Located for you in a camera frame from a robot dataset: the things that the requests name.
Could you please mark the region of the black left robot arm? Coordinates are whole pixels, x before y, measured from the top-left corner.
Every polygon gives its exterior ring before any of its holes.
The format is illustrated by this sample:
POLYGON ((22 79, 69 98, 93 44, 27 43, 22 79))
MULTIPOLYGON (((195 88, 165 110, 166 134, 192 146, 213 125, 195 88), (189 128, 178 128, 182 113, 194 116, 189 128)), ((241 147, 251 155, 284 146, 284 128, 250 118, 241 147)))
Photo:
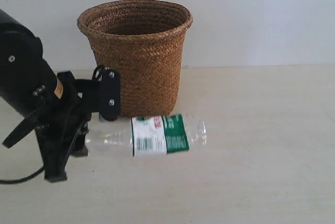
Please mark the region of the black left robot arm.
POLYGON ((40 38, 1 12, 1 98, 23 117, 3 145, 11 148, 34 132, 48 182, 67 179, 71 155, 87 155, 87 124, 99 109, 100 85, 69 71, 54 73, 40 38))

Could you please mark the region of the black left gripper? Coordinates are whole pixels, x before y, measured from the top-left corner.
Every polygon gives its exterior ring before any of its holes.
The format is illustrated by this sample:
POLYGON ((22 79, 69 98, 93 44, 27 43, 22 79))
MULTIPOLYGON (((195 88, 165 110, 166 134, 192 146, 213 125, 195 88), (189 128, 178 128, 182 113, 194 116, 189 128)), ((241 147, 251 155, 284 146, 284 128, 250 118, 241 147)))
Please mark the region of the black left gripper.
POLYGON ((98 112, 97 81, 75 79, 71 71, 58 72, 56 81, 47 109, 35 125, 44 179, 50 183, 67 180, 65 167, 70 156, 88 156, 88 122, 91 114, 98 112))

